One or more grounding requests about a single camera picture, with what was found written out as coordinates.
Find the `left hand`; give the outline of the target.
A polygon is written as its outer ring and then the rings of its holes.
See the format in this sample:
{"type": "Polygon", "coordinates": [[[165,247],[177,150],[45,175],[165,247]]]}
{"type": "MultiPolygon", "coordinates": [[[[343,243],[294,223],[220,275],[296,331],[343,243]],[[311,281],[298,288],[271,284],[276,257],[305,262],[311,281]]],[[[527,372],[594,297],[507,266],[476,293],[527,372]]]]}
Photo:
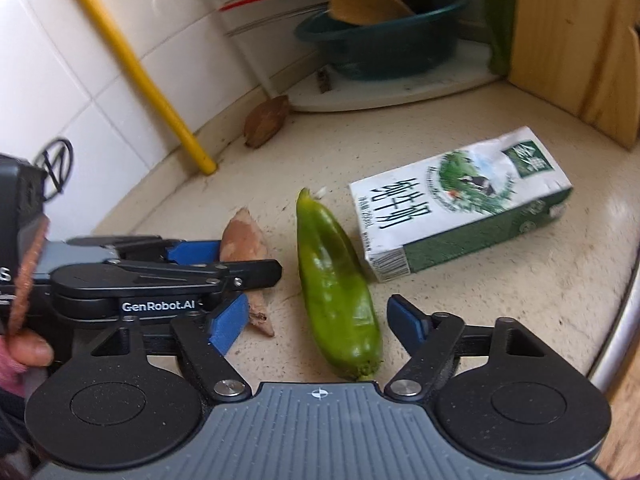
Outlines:
{"type": "Polygon", "coordinates": [[[31,330],[14,336],[1,336],[1,389],[24,396],[22,376],[33,367],[47,367],[54,359],[53,349],[31,330]]]}

